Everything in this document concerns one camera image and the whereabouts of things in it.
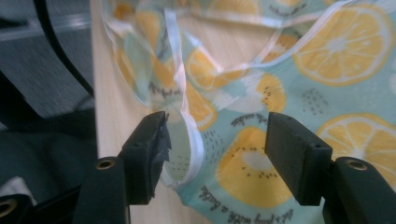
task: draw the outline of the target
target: gray floor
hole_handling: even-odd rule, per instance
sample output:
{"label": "gray floor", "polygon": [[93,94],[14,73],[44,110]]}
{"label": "gray floor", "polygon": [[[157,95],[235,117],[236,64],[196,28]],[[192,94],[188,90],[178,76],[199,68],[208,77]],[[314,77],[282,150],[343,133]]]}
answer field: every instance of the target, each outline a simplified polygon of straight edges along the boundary
{"label": "gray floor", "polygon": [[[47,1],[49,14],[59,17],[89,13],[88,0]],[[11,20],[36,19],[33,0],[0,0],[0,17]],[[10,30],[0,30],[0,35]],[[57,36],[78,71],[92,83],[90,26],[63,29]],[[93,107],[93,99],[74,80],[50,48],[46,38],[0,38],[0,69],[42,117]]]}

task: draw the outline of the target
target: black wire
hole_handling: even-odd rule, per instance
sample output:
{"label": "black wire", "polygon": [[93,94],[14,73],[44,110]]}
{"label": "black wire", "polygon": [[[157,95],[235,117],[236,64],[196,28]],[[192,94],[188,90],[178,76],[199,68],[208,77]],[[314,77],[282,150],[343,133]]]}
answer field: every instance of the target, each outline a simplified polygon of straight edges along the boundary
{"label": "black wire", "polygon": [[49,44],[52,47],[53,51],[56,53],[56,55],[67,68],[67,70],[72,74],[72,76],[79,82],[79,84],[81,84],[81,86],[88,92],[91,97],[94,97],[93,88],[64,53],[64,50],[62,49],[62,46],[59,43],[55,32],[53,31],[52,25],[50,23],[50,15],[47,10],[46,0],[34,0],[34,2],[38,20],[40,21],[44,34],[49,41]]}

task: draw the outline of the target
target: wooden table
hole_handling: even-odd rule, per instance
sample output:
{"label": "wooden table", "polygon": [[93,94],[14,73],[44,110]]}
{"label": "wooden table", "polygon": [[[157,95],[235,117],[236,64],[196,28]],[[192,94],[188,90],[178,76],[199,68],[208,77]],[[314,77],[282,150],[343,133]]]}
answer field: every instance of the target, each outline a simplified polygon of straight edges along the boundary
{"label": "wooden table", "polygon": [[[120,76],[116,76],[111,44],[102,17],[101,1],[91,0],[92,55],[95,88],[96,126],[99,157],[116,156],[123,143],[148,111],[132,95]],[[219,64],[248,62],[265,46],[272,29],[206,21],[194,17],[179,19],[198,36]],[[214,42],[213,36],[221,41]],[[147,206],[131,206],[133,223],[209,223],[195,210],[184,206],[177,194],[159,183],[156,197]]]}

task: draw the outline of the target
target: chair leg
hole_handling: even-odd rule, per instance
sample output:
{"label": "chair leg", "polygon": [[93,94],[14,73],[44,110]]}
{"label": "chair leg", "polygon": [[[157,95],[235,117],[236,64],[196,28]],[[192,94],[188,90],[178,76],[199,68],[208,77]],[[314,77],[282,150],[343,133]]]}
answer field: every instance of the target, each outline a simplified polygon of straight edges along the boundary
{"label": "chair leg", "polygon": [[0,70],[0,122],[7,127],[41,119]]}

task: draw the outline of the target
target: light wood surface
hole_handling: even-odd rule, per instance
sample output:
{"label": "light wood surface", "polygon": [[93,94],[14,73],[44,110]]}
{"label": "light wood surface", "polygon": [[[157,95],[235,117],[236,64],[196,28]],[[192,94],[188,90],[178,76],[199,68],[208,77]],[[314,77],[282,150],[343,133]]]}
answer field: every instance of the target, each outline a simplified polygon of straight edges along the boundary
{"label": "light wood surface", "polygon": [[[96,126],[99,157],[117,156],[129,135],[148,111],[134,98],[116,74],[111,44],[101,17],[101,1],[91,0],[92,55],[95,88]],[[265,46],[271,29],[251,25],[231,25],[194,17],[179,19],[182,27],[199,37],[213,57],[224,67],[251,61]],[[195,210],[184,206],[177,194],[162,183],[147,206],[131,206],[133,223],[209,223]]]}

